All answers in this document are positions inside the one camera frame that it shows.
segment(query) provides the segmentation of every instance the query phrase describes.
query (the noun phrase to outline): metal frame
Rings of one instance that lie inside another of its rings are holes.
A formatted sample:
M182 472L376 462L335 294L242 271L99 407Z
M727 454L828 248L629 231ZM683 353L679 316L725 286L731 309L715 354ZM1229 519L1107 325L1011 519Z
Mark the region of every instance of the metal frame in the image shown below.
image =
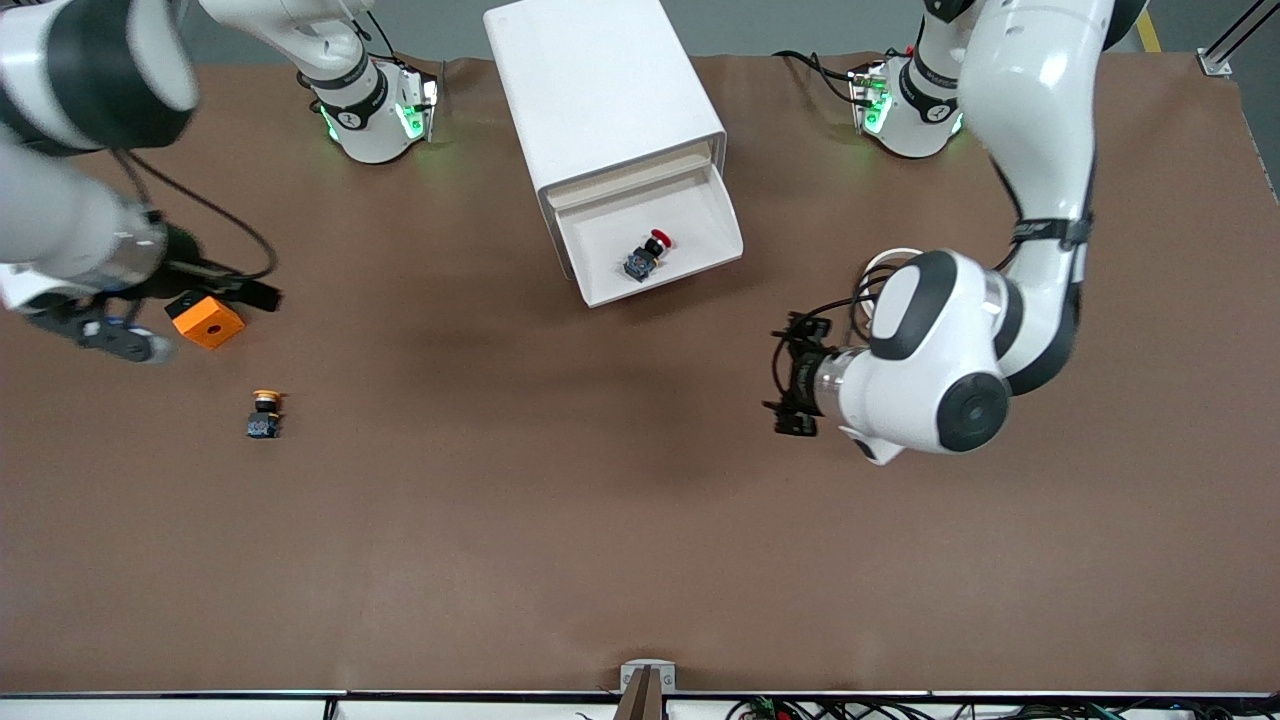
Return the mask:
M1229 77L1231 74L1231 64L1228 60L1231 58L1231 54L1262 27L1262 23L1267 22L1276 10L1280 10L1280 0L1256 0L1253 6L1245 10L1222 33L1222 37L1217 38L1217 42L1208 46L1208 49L1201 47L1196 50L1204 74L1210 77Z

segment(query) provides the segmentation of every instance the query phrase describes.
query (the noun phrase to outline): table surface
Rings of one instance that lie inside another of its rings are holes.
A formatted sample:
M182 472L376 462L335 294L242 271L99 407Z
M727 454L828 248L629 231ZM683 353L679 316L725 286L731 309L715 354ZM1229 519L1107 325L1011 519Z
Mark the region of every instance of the table surface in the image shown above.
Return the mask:
M995 263L1010 204L969 133L896 159L796 63L695 65L746 252L595 310L490 63L383 167L292 69L202 68L145 155L279 245L285 304L165 366L0 316L0 689L590 689L636 656L687 688L1275 689L1280 211L1235 86L1103 59L1075 357L988 447L874 468L773 434L769 331L886 247Z

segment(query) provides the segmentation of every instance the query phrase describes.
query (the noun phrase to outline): round black joint cap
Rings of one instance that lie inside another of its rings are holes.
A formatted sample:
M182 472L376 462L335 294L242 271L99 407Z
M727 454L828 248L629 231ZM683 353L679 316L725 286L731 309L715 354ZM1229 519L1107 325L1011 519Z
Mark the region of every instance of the round black joint cap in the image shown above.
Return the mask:
M969 452L996 437L1009 416L1009 388L989 373L973 373L951 383L938 404L938 442L952 452Z

